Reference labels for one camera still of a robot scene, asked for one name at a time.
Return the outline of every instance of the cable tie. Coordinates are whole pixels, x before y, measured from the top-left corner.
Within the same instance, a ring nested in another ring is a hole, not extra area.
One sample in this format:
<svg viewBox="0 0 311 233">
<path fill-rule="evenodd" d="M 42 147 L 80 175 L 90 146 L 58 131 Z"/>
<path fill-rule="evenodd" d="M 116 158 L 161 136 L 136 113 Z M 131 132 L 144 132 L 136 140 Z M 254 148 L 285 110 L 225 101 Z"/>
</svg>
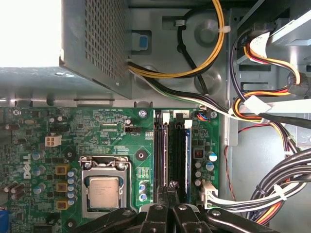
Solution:
<svg viewBox="0 0 311 233">
<path fill-rule="evenodd" d="M 287 200 L 287 198 L 286 198 L 286 196 L 285 196 L 285 194 L 284 194 L 283 189 L 281 188 L 281 186 L 275 184 L 275 185 L 273 186 L 273 188 L 274 188 L 274 191 L 282 198 L 283 201 L 286 201 L 286 200 Z"/>
<path fill-rule="evenodd" d="M 233 115 L 233 114 L 234 114 L 233 109 L 230 108 L 229 111 L 228 111 L 228 113 L 229 113 L 230 115 Z"/>
<path fill-rule="evenodd" d="M 257 96 L 251 96 L 248 98 L 244 102 L 244 105 L 256 115 L 259 115 L 260 113 L 266 113 L 269 109 L 271 109 L 269 104 L 266 104 Z"/>
<path fill-rule="evenodd" d="M 181 26 L 185 26 L 185 25 L 186 25 L 186 21 L 184 19 L 175 20 L 175 26 L 176 27 L 181 27 Z"/>
<path fill-rule="evenodd" d="M 267 193 L 266 191 L 264 191 L 259 185 L 256 186 L 256 189 L 263 194 L 264 196 L 268 196 L 269 193 Z"/>
<path fill-rule="evenodd" d="M 231 31 L 230 26 L 224 26 L 218 30 L 220 33 L 229 33 Z"/>
</svg>

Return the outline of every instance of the chip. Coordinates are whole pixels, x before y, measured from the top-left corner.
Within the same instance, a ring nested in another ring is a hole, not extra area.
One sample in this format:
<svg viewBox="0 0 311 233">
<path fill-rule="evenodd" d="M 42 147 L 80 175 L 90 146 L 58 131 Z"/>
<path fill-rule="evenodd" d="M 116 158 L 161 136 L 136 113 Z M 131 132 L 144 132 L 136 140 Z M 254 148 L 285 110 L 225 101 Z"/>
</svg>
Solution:
<svg viewBox="0 0 311 233">
<path fill-rule="evenodd" d="M 90 208 L 111 209 L 119 207 L 118 177 L 93 177 L 89 181 Z"/>
<path fill-rule="evenodd" d="M 53 226 L 50 225 L 35 225 L 34 233 L 53 233 Z"/>
<path fill-rule="evenodd" d="M 33 131 L 32 130 L 25 130 L 26 135 L 32 135 Z"/>
</svg>

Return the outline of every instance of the yellow wire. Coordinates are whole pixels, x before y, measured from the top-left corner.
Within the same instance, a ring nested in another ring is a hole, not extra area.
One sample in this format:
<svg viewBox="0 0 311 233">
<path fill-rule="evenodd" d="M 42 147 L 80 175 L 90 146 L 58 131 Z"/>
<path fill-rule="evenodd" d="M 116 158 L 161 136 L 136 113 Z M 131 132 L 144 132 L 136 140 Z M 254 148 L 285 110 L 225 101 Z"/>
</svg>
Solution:
<svg viewBox="0 0 311 233">
<path fill-rule="evenodd" d="M 301 82 L 301 78 L 300 78 L 300 74 L 299 74 L 299 71 L 292 65 L 290 64 L 289 62 L 285 62 L 285 61 L 281 61 L 281 60 L 277 60 L 277 59 L 272 59 L 272 58 L 265 58 L 263 56 L 260 56 L 259 54 L 255 53 L 251 48 L 250 48 L 252 54 L 255 55 L 255 57 L 259 57 L 263 60 L 266 60 L 266 61 L 269 61 L 269 62 L 274 62 L 274 63 L 279 63 L 279 64 L 282 64 L 286 67 L 289 67 L 291 70 L 293 70 L 295 76 L 296 76 L 296 84 L 299 85 L 300 82 Z"/>
<path fill-rule="evenodd" d="M 212 0 L 212 1 L 216 9 L 217 16 L 218 16 L 219 28 L 222 29 L 225 26 L 225 18 L 224 18 L 224 14 L 223 14 L 220 2 L 219 0 Z M 176 73 L 176 74 L 164 74 L 164 73 L 153 73 L 153 72 L 149 72 L 146 70 L 141 70 L 133 66 L 129 66 L 129 69 L 131 69 L 132 71 L 142 76 L 149 77 L 149 78 L 156 78 L 156 79 L 170 79 L 170 78 L 176 78 L 176 77 L 185 76 L 185 75 L 191 75 L 197 71 L 204 69 L 216 59 L 220 50 L 222 49 L 224 39 L 225 39 L 225 34 L 223 32 L 219 32 L 217 44 L 213 52 L 211 53 L 211 55 L 199 67 L 191 71 L 186 71 L 186 72 Z"/>
</svg>

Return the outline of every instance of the electrolytic capacitor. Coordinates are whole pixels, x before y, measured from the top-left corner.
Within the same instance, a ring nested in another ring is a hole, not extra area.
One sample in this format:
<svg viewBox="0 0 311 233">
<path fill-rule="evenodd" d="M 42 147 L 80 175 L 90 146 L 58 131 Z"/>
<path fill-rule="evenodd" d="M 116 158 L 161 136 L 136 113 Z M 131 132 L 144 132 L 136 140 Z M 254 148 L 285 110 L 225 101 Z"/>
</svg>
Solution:
<svg viewBox="0 0 311 233">
<path fill-rule="evenodd" d="M 194 165 L 196 168 L 200 168 L 202 165 L 201 165 L 201 163 L 195 163 L 195 165 Z"/>
<path fill-rule="evenodd" d="M 43 175 L 45 172 L 45 167 L 44 166 L 39 166 L 34 168 L 33 174 L 34 176 L 40 176 Z"/>
<path fill-rule="evenodd" d="M 6 130 L 19 130 L 20 129 L 20 125 L 19 124 L 6 124 L 4 126 L 4 128 Z"/>
<path fill-rule="evenodd" d="M 6 187 L 4 187 L 3 190 L 4 190 L 4 192 L 8 193 L 8 192 L 10 192 L 10 190 L 11 190 L 12 188 L 14 188 L 14 187 L 17 186 L 17 185 L 18 185 L 18 183 L 17 183 L 16 181 L 14 181 L 14 182 L 8 184 Z"/>
<path fill-rule="evenodd" d="M 139 182 L 139 193 L 141 194 L 143 191 L 145 191 L 147 188 L 147 183 L 144 181 Z"/>
<path fill-rule="evenodd" d="M 27 139 L 23 137 L 23 138 L 15 139 L 13 143 L 15 145 L 23 145 L 26 142 L 27 142 Z"/>
<path fill-rule="evenodd" d="M 126 125 L 131 125 L 132 124 L 132 120 L 131 119 L 126 119 L 125 120 L 125 124 Z"/>
<path fill-rule="evenodd" d="M 33 160 L 43 159 L 44 156 L 45 156 L 45 151 L 44 150 L 35 151 L 33 153 Z"/>
<path fill-rule="evenodd" d="M 11 196 L 11 199 L 12 199 L 12 200 L 19 200 L 19 199 L 22 198 L 24 195 L 25 195 L 25 191 L 22 190 L 22 191 L 19 192 L 19 193 L 13 194 L 13 195 Z"/>
<path fill-rule="evenodd" d="M 74 175 L 77 173 L 77 169 L 73 168 L 70 171 L 67 172 L 68 177 L 74 177 Z"/>
<path fill-rule="evenodd" d="M 73 197 L 73 198 L 70 198 L 67 201 L 67 203 L 68 203 L 68 205 L 73 205 L 77 200 L 78 200 L 77 197 Z"/>
<path fill-rule="evenodd" d="M 217 155 L 212 151 L 207 153 L 207 156 L 208 156 L 209 160 L 212 162 L 215 162 L 217 160 Z"/>
<path fill-rule="evenodd" d="M 70 184 L 70 185 L 68 185 L 67 190 L 68 190 L 69 192 L 72 192 L 73 190 L 75 190 L 76 186 L 77 186 L 77 185 L 76 185 L 75 183 Z"/>
<path fill-rule="evenodd" d="M 197 171 L 196 173 L 195 173 L 195 177 L 196 178 L 200 178 L 202 176 L 202 173 L 200 172 L 200 171 Z"/>
<path fill-rule="evenodd" d="M 58 117 L 56 118 L 56 120 L 57 120 L 58 122 L 68 121 L 68 117 L 67 117 L 67 116 L 58 116 Z"/>
<path fill-rule="evenodd" d="M 196 180 L 196 181 L 194 182 L 194 184 L 195 184 L 195 186 L 201 186 L 201 181 L 200 181 L 200 180 Z"/>
<path fill-rule="evenodd" d="M 40 183 L 36 187 L 34 187 L 34 194 L 40 194 L 46 189 L 45 184 Z"/>
<path fill-rule="evenodd" d="M 16 194 L 16 193 L 20 192 L 21 190 L 23 190 L 24 188 L 25 188 L 25 184 L 20 183 L 19 185 L 15 186 L 11 189 L 11 193 Z"/>
<path fill-rule="evenodd" d="M 71 192 L 67 192 L 67 197 L 68 197 L 69 199 L 71 199 L 71 198 L 73 198 L 74 196 L 76 196 L 76 194 L 77 194 L 76 190 L 73 190 L 73 191 L 71 191 Z"/>
<path fill-rule="evenodd" d="M 67 182 L 68 182 L 68 184 L 73 184 L 73 183 L 75 183 L 76 180 L 77 180 L 77 177 L 73 176 L 73 177 L 69 177 L 67 179 Z"/>
<path fill-rule="evenodd" d="M 143 202 L 147 200 L 147 194 L 142 193 L 140 194 L 140 196 L 138 197 L 139 201 Z"/>
</svg>

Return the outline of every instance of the mounting hole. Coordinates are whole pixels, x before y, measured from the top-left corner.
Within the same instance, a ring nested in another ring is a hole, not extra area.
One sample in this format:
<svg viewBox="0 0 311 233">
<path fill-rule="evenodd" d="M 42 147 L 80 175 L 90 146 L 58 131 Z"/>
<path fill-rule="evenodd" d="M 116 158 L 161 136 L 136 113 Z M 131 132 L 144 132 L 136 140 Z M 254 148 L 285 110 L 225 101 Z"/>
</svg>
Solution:
<svg viewBox="0 0 311 233">
<path fill-rule="evenodd" d="M 77 222 L 72 219 L 72 218 L 69 218 L 66 223 L 65 223 L 67 229 L 74 229 L 77 227 Z"/>
<path fill-rule="evenodd" d="M 148 153 L 147 153 L 147 151 L 145 151 L 145 150 L 138 150 L 138 151 L 136 152 L 135 156 L 136 156 L 137 160 L 139 160 L 139 161 L 144 161 L 144 160 L 147 159 Z"/>
</svg>

